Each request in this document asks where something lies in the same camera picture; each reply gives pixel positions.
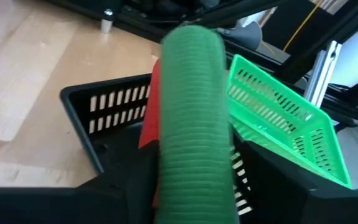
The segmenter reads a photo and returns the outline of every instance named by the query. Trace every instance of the wooden table surface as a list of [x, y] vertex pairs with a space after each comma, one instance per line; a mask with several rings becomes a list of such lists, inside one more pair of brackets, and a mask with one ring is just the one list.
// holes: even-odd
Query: wooden table surface
[[150, 73], [159, 44], [37, 0], [0, 0], [0, 186], [76, 187], [95, 176], [59, 92]]

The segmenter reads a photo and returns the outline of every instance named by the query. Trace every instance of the red cloth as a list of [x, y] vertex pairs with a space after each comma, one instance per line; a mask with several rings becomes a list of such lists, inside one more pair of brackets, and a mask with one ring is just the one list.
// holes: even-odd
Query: red cloth
[[[155, 62], [150, 83], [150, 95], [147, 100], [143, 128], [139, 139], [139, 149], [150, 141], [159, 140], [160, 134], [160, 59]], [[158, 190], [160, 180], [158, 180], [157, 190], [154, 195], [153, 208], [158, 207]]]

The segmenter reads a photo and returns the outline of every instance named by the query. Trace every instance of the bright green basket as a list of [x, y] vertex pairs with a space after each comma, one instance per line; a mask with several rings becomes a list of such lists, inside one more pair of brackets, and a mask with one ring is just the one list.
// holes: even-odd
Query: bright green basket
[[231, 122], [243, 139], [352, 188], [325, 112], [239, 55], [230, 68], [227, 95]]

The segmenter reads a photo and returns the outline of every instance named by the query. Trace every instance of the green cylindrical sponge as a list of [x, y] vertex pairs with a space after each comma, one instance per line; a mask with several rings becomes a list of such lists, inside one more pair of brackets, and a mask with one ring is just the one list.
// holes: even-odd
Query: green cylindrical sponge
[[156, 223], [238, 223], [222, 40], [199, 26], [162, 44], [160, 203]]

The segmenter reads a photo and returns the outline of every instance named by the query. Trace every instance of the yellow wire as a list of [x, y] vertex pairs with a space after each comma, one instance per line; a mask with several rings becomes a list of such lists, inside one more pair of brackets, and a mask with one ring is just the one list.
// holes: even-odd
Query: yellow wire
[[317, 10], [317, 8], [321, 5], [321, 3], [323, 2], [323, 0], [320, 0], [320, 2], [315, 5], [314, 9], [308, 14], [308, 17], [306, 17], [306, 19], [304, 19], [304, 21], [302, 22], [302, 24], [298, 27], [298, 29], [295, 31], [295, 33], [293, 33], [291, 39], [288, 41], [288, 43], [285, 45], [284, 47], [284, 51], [286, 51], [286, 49], [288, 48], [288, 46], [290, 45], [290, 43], [292, 42], [292, 40], [296, 37], [296, 35], [298, 34], [299, 30], [302, 29], [302, 27], [306, 24], [306, 22], [308, 22], [308, 20], [310, 19], [311, 15], [313, 15], [313, 13]]
[[265, 44], [265, 42], [262, 41], [261, 43], [265, 45], [265, 47], [267, 47], [273, 53], [273, 55], [276, 55], [274, 51], [267, 44]]

